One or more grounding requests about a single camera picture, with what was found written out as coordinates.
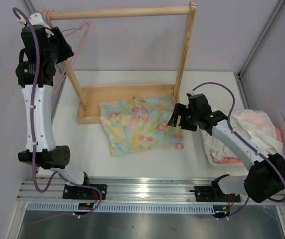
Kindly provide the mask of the pink wire hanger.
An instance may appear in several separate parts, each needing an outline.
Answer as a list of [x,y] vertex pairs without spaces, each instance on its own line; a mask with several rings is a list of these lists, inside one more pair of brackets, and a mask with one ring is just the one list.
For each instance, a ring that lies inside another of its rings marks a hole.
[[82,30],[84,29],[84,34],[83,34],[76,50],[74,51],[74,56],[72,56],[71,59],[67,61],[67,66],[63,66],[63,63],[61,63],[63,70],[62,70],[62,73],[60,74],[60,76],[56,77],[56,79],[54,80],[54,88],[53,88],[53,93],[52,93],[53,96],[58,94],[60,87],[62,86],[64,80],[67,78],[67,74],[71,73],[71,70],[72,70],[74,63],[76,62],[77,58],[79,57],[80,53],[82,52],[82,48],[84,47],[85,42],[87,40],[87,37],[89,35],[89,32],[91,30],[91,20],[87,19],[81,25],[84,26],[82,28]]

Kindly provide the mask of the floral pastel skirt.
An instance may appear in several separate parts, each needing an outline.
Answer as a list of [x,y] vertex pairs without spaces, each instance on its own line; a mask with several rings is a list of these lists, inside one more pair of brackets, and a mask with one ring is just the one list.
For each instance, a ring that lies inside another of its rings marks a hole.
[[112,157],[142,151],[184,148],[183,131],[168,126],[176,100],[173,96],[141,97],[100,102],[100,120]]

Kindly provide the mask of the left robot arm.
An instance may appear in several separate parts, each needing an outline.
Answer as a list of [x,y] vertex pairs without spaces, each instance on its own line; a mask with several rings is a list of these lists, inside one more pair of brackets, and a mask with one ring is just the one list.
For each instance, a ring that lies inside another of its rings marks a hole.
[[88,176],[70,162],[66,145],[58,146],[52,132],[51,98],[56,64],[73,56],[70,45],[58,27],[34,24],[21,30],[24,48],[16,68],[18,84],[24,97],[27,121],[25,150],[18,154],[20,162],[58,174],[74,186],[74,194],[86,199],[91,194]]

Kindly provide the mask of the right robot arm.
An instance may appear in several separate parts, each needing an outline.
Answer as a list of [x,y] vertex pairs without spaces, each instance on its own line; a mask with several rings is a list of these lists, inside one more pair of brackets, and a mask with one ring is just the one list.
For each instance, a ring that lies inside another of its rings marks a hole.
[[175,104],[168,125],[189,131],[198,128],[206,131],[224,143],[248,171],[247,176],[226,174],[213,180],[210,194],[214,200],[222,201],[229,194],[240,194],[261,203],[275,201],[275,194],[285,192],[285,159],[280,154],[270,154],[245,139],[223,112],[211,110],[203,94],[188,95],[188,100],[188,105]]

